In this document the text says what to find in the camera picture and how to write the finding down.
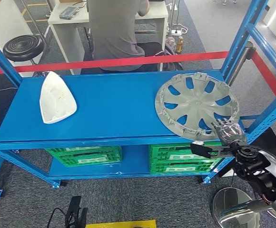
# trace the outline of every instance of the blue metal shelf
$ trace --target blue metal shelf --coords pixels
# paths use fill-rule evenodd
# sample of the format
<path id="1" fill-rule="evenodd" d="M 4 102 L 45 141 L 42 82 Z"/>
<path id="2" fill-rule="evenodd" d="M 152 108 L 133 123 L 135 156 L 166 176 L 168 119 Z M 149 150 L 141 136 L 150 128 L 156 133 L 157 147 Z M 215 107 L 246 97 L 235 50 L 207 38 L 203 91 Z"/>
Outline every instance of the blue metal shelf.
<path id="1" fill-rule="evenodd" d="M 147 145 L 123 147 L 123 160 L 118 163 L 102 165 L 85 165 L 65 167 L 56 159 L 52 159 L 49 177 L 53 180 L 94 179 L 94 178 L 124 178 L 124 177 L 171 177 L 171 176 L 208 176 L 210 173 L 172 173 L 150 174 Z"/>
<path id="2" fill-rule="evenodd" d="M 191 142 L 163 125 L 154 100 L 171 77 L 194 72 L 65 76 L 78 109 L 55 124 L 44 124 L 39 111 L 44 78 L 24 78 L 0 127 L 0 149 Z M 218 70 L 203 72 L 222 80 Z"/>
<path id="3" fill-rule="evenodd" d="M 251 1 L 222 69 L 198 71 L 226 81 L 250 35 L 276 68 L 276 53 L 255 27 L 267 2 Z M 60 180 L 64 179 L 200 175 L 150 174 L 148 150 L 145 145 L 191 142 L 166 128 L 156 114 L 154 99 L 157 91 L 171 77 L 196 70 L 64 76 L 76 99 L 77 111 L 61 122 L 44 124 L 39 104 L 44 78 L 22 80 L 2 52 L 0 68 L 15 86 L 19 86 L 0 126 L 0 164 L 5 159 L 46 181 L 53 188 L 59 188 Z M 254 119 L 246 129 L 248 142 L 251 143 L 276 121 L 276 98 L 262 113 L 242 119 Z M 53 159 L 50 172 L 45 173 L 10 151 L 89 145 L 122 145 L 123 160 L 110 165 L 66 168 Z M 212 172 L 202 174 L 204 183 L 209 183 L 231 160 L 232 158 L 225 158 Z"/>

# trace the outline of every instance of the yellow mat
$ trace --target yellow mat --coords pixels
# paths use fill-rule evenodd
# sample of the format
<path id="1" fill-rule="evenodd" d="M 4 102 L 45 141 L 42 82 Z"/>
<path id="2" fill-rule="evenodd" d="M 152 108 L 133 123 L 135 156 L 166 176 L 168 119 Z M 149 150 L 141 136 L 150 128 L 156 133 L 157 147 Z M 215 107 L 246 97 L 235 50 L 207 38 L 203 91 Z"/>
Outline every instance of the yellow mat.
<path id="1" fill-rule="evenodd" d="M 156 228 L 155 220 L 89 224 L 85 228 Z"/>

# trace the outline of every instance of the bottle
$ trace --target bottle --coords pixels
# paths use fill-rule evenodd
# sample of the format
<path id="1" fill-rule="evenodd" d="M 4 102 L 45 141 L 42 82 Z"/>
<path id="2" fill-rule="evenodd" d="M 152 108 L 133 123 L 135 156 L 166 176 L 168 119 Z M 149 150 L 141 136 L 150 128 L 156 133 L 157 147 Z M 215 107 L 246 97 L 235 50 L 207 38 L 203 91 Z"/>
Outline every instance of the bottle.
<path id="1" fill-rule="evenodd" d="M 176 51 L 175 51 L 176 54 L 181 54 L 183 43 L 184 43 L 184 38 L 178 37 L 178 40 L 177 41 L 177 44 L 176 44 Z"/>

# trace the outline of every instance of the shelf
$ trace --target shelf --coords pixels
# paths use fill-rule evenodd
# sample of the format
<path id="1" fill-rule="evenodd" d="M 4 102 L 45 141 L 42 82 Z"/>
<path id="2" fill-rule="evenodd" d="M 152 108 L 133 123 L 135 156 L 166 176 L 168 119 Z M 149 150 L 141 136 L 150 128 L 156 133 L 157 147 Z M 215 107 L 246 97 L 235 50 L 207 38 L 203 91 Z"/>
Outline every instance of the shelf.
<path id="1" fill-rule="evenodd" d="M 65 167 L 56 159 L 52 159 L 49 176 L 51 179 L 93 179 L 93 178 L 123 178 L 123 177 L 164 177 L 164 176 L 196 176 L 200 173 L 150 174 L 147 145 L 123 147 L 121 162 L 102 165 L 85 165 Z"/>
<path id="2" fill-rule="evenodd" d="M 24 78 L 0 127 L 0 149 L 189 142 L 163 125 L 154 99 L 171 77 L 194 72 L 64 76 L 78 108 L 54 124 L 44 124 L 41 117 L 44 78 Z M 222 80 L 218 70 L 203 72 Z"/>

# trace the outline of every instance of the gray t-shirt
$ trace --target gray t-shirt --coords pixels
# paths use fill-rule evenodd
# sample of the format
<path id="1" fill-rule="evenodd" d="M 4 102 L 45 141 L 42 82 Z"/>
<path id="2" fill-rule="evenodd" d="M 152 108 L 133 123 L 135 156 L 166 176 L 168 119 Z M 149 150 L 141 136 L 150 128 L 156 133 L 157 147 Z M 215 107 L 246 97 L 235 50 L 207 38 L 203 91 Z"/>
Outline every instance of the gray t-shirt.
<path id="1" fill-rule="evenodd" d="M 137 46 L 135 18 L 146 12 L 148 0 L 89 0 L 89 26 L 94 41 L 94 59 L 143 57 Z M 132 71 L 135 66 L 103 67 L 104 70 Z"/>

